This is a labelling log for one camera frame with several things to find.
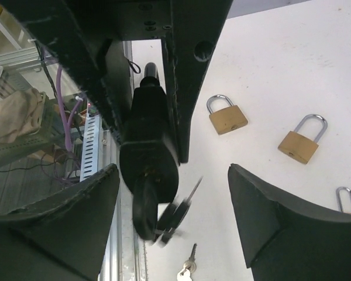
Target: silver key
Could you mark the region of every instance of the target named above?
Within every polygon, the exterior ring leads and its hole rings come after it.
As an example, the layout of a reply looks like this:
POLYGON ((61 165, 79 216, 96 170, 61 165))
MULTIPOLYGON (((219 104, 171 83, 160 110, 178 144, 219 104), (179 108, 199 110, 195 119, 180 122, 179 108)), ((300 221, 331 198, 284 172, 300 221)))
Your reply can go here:
POLYGON ((177 274, 177 281, 192 281, 191 272, 188 269, 182 269, 177 274))
POLYGON ((195 263, 196 250, 197 250, 197 244, 195 243, 194 246, 192 246, 192 251, 191 251, 190 257, 183 264, 183 269, 189 270, 190 273, 194 273, 197 269, 197 264, 195 263))

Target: key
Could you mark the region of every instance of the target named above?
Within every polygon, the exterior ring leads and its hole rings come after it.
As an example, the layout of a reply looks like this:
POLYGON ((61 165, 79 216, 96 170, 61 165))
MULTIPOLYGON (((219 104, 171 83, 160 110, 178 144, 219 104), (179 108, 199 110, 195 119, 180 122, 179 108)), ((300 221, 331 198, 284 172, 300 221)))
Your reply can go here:
POLYGON ((187 199, 182 201, 182 203, 177 207, 177 209, 173 211, 173 214, 167 214, 167 227, 164 229, 164 232, 167 232, 167 235, 163 235, 163 237, 161 238, 162 243, 167 244, 169 240, 173 237, 176 229, 180 226, 181 222, 183 221, 188 212, 188 209, 190 209, 191 199, 196 190, 198 189, 202 179, 203 177, 201 177, 198 180, 198 183, 192 190, 191 194, 188 196, 187 199))
POLYGON ((183 264, 183 269, 189 270, 190 273, 194 273, 197 269, 197 264, 195 263, 196 251, 197 251, 197 244, 195 243, 194 246, 192 246, 192 251, 191 251, 190 257, 183 264))
POLYGON ((192 281, 191 272, 188 269, 182 269, 177 274, 177 281, 192 281))

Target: black wire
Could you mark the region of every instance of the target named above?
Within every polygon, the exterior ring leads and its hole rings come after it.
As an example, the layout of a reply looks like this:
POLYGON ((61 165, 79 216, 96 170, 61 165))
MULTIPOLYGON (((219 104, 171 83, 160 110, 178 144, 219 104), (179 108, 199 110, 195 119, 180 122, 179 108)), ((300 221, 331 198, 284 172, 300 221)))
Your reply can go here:
POLYGON ((39 167, 39 166, 51 166, 51 165, 54 165, 56 162, 53 162, 53 163, 49 163, 49 164, 37 164, 37 165, 34 165, 32 167, 29 167, 29 168, 15 168, 15 169, 10 169, 10 170, 4 170, 4 171, 0 171, 0 173, 9 173, 11 171, 15 171, 15 170, 30 170, 30 169, 33 169, 35 167, 39 167))
POLYGON ((140 74, 140 73, 142 72, 142 69, 140 68, 140 66, 138 66, 135 62, 133 62, 133 61, 131 61, 131 60, 129 60, 129 59, 127 59, 127 60, 128 60, 128 62, 129 62, 130 68, 133 70, 133 72, 134 72, 135 74, 140 74))
MULTIPOLYGON (((43 51, 43 47, 41 47, 37 41, 35 41, 35 46, 36 46, 36 50, 37 50, 37 53, 40 57, 40 65, 42 66, 43 68, 43 71, 44 73, 46 74, 47 76, 47 79, 49 81, 49 84, 51 84, 51 88, 52 88, 52 91, 53 91, 53 95, 54 95, 54 98, 57 100, 57 91, 56 91, 56 87, 54 86, 54 82, 53 82, 53 79, 51 77, 51 75, 49 74, 49 71, 48 71, 48 67, 46 65, 46 62, 44 60, 44 51, 43 51)), ((70 111, 70 109, 67 108, 67 106, 63 103, 64 105, 64 110, 66 111, 70 111)), ((75 118, 75 116, 73 116, 73 123, 75 124, 75 128, 77 129, 77 132, 80 136, 80 139, 83 141, 83 136, 82 136, 82 132, 81 132, 81 129, 80 127, 78 126, 78 122, 77 122, 77 119, 75 118)))

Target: beige cloth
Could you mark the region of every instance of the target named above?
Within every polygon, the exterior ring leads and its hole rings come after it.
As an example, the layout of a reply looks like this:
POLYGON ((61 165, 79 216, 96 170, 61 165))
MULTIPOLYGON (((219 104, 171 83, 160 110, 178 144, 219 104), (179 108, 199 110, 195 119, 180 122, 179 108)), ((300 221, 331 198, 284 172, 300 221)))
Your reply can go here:
POLYGON ((0 143, 39 130, 43 108, 42 95, 35 88, 16 91, 0 101, 0 143))

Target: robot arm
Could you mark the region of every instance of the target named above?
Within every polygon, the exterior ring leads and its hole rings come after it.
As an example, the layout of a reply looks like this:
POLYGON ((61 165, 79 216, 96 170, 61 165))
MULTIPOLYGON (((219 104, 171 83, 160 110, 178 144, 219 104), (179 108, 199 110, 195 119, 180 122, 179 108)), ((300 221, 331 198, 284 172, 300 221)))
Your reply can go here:
POLYGON ((173 202, 188 162, 192 113, 232 0, 0 3, 101 113, 120 146, 136 230, 153 239, 157 205, 173 202), (161 40, 166 93, 147 76, 132 94, 123 41, 145 39, 161 40))

